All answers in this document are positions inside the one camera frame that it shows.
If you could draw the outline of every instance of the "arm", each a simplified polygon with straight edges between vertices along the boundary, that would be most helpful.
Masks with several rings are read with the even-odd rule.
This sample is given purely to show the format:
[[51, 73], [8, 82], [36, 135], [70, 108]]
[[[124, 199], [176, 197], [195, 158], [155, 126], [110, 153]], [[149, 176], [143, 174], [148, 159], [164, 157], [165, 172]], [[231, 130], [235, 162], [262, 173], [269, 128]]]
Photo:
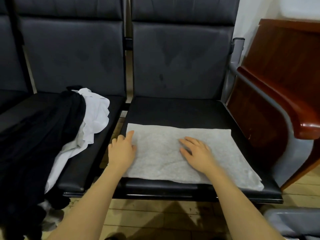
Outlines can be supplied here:
[[109, 163], [99, 179], [82, 197], [48, 240], [98, 240], [113, 193], [122, 175], [132, 164], [136, 147], [131, 145], [134, 131], [112, 140]]
[[207, 145], [191, 137], [180, 142], [192, 152], [180, 148], [188, 163], [211, 181], [233, 240], [283, 240], [217, 164]]

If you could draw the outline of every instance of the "seat back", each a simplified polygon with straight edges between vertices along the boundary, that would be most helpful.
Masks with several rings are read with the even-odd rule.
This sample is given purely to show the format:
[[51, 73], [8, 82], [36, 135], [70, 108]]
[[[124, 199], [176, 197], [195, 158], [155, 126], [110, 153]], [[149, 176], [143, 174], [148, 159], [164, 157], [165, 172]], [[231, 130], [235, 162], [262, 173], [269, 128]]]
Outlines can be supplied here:
[[4, 0], [0, 0], [0, 90], [28, 91]]
[[37, 90], [126, 95], [122, 0], [15, 0]]
[[221, 98], [239, 0], [131, 0], [136, 96]]

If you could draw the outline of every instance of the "left hand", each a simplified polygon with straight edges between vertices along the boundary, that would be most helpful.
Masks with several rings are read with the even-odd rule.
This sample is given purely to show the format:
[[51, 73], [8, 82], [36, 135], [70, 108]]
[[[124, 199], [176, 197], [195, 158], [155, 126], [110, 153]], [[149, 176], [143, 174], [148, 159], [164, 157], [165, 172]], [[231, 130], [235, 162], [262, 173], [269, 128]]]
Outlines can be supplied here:
[[124, 137], [119, 135], [114, 138], [108, 146], [109, 163], [108, 167], [114, 167], [123, 175], [134, 161], [137, 147], [132, 145], [134, 130], [129, 131]]

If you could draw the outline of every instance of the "white cloth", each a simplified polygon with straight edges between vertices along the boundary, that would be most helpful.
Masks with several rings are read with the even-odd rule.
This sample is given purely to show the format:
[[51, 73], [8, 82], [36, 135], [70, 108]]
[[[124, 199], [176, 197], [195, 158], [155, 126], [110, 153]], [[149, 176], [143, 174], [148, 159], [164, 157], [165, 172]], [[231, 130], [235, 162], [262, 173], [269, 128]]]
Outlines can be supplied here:
[[179, 138], [190, 136], [205, 142], [216, 160], [242, 189], [263, 190], [259, 175], [251, 168], [231, 136], [230, 129], [180, 129], [158, 125], [128, 124], [134, 130], [136, 159], [124, 177], [170, 180], [178, 183], [211, 184], [193, 169], [179, 152]]
[[45, 193], [54, 186], [68, 159], [85, 150], [89, 144], [93, 144], [94, 134], [101, 132], [109, 122], [109, 99], [93, 93], [87, 88], [82, 88], [77, 92], [85, 99], [84, 119], [75, 140], [64, 145], [56, 156], [45, 186]]

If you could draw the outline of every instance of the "clothing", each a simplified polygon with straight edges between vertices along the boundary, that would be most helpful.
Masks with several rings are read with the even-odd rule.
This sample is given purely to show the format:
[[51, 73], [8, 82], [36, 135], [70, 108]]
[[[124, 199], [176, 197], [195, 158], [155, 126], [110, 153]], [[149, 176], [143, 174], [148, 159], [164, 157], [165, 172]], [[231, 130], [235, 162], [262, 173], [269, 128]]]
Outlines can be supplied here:
[[86, 103], [84, 119], [76, 138], [64, 145], [56, 156], [45, 192], [48, 192], [54, 186], [68, 159], [85, 150], [89, 144], [93, 144], [94, 134], [100, 133], [109, 122], [109, 99], [93, 93], [87, 88], [82, 88], [77, 92], [84, 97]]
[[[55, 157], [75, 139], [85, 112], [83, 96], [64, 91], [46, 109], [0, 133], [0, 225], [6, 239], [41, 239], [46, 212], [38, 204], [45, 200]], [[70, 201], [62, 194], [48, 196], [52, 206]]]

